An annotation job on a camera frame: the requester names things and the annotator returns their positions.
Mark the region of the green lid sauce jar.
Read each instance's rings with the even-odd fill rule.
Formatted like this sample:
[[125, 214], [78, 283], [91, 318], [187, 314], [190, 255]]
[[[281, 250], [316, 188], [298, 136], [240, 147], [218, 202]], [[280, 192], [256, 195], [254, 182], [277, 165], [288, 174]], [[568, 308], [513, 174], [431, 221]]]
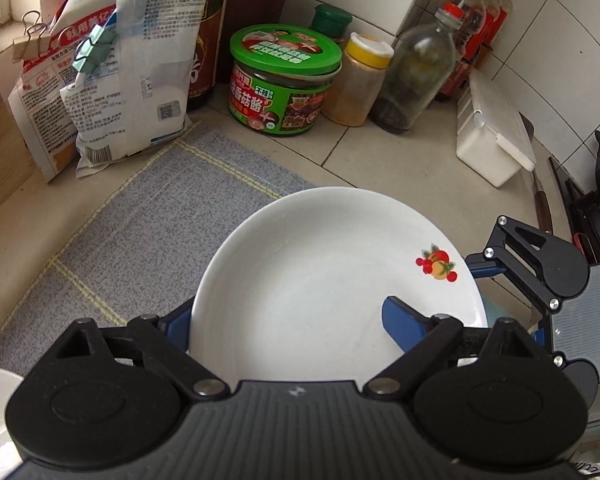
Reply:
[[230, 54], [228, 110], [268, 136], [298, 136], [313, 127], [342, 61], [335, 41], [285, 24], [238, 30]]

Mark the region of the yellow lid spice jar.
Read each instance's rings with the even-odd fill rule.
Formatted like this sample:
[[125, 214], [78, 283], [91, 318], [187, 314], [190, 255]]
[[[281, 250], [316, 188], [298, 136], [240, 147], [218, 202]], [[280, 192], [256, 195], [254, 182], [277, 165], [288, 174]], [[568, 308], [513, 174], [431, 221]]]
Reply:
[[351, 32], [341, 70], [322, 105], [322, 114], [336, 124], [359, 127], [366, 121], [394, 55], [385, 41]]

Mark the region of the clear glass bottle red cap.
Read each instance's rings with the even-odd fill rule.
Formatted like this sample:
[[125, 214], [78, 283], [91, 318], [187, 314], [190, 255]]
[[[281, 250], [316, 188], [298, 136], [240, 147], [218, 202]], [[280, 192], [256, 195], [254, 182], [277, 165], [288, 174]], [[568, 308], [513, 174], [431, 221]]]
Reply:
[[447, 1], [434, 21], [404, 32], [368, 118], [379, 128], [401, 134], [410, 130], [428, 107], [456, 63], [454, 35], [463, 10]]

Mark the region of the white blue flour bag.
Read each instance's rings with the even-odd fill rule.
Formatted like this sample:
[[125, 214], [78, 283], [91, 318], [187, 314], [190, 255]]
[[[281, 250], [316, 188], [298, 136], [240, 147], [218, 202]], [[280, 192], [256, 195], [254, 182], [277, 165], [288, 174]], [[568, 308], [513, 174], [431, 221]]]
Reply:
[[80, 178], [166, 143], [185, 130], [190, 70], [206, 0], [116, 0], [105, 26], [76, 51], [107, 56], [61, 89], [76, 127]]

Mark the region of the dark soy sauce bottle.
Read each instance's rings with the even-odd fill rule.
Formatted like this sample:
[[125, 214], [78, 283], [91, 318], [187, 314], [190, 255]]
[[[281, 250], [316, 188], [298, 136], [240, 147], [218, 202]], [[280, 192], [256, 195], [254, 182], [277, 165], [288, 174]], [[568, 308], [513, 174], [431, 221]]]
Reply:
[[206, 0], [190, 69], [187, 110], [192, 112], [206, 104], [215, 87], [226, 0]]

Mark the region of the white plate with fruit print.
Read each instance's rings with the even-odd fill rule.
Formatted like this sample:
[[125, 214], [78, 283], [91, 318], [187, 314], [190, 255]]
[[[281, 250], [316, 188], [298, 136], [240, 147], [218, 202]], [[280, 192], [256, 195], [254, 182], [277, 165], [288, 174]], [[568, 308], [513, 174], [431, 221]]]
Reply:
[[364, 384], [400, 347], [382, 305], [486, 325], [478, 286], [426, 217], [358, 188], [312, 188], [263, 207], [204, 271], [189, 355], [230, 386], [243, 380]]

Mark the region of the red label sauce bottles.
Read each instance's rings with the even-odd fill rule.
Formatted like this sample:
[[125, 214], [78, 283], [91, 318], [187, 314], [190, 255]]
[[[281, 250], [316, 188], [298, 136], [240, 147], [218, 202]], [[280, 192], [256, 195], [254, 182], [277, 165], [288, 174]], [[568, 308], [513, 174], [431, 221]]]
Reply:
[[451, 0], [463, 12], [454, 35], [456, 64], [436, 99], [449, 101], [468, 85], [468, 77], [490, 55], [491, 44], [513, 12], [512, 0]]

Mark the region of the white seasoning box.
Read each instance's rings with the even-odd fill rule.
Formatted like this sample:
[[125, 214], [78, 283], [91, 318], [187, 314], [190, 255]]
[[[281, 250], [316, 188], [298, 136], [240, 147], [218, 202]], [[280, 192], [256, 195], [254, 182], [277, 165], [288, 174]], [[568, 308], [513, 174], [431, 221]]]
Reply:
[[456, 156], [494, 188], [536, 159], [522, 118], [505, 91], [478, 70], [457, 103]]

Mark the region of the grey checked cloth mat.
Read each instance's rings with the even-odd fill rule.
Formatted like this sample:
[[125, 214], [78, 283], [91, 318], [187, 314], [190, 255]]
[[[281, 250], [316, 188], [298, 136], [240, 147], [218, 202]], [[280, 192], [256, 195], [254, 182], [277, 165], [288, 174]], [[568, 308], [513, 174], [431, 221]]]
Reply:
[[23, 188], [0, 214], [0, 368], [26, 374], [76, 318], [170, 312], [242, 220], [307, 187], [198, 122], [122, 185]]

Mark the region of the green cap small jar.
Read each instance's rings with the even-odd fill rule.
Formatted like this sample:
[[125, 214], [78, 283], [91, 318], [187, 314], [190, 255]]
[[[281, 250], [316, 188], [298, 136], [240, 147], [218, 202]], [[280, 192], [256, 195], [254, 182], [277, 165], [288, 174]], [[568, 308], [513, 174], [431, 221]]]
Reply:
[[353, 20], [353, 16], [345, 11], [322, 3], [314, 8], [314, 15], [309, 29], [328, 37], [336, 44], [343, 44], [346, 40], [346, 31]]

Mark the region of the red white salt bag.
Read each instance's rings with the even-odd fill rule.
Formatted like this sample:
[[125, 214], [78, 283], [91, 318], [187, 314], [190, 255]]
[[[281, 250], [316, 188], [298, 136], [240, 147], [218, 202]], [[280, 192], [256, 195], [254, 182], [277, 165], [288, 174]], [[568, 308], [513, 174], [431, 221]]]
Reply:
[[56, 13], [47, 46], [23, 63], [8, 104], [36, 166], [53, 180], [76, 158], [76, 126], [60, 90], [76, 79], [74, 51], [96, 25], [105, 24], [116, 0], [66, 0]]

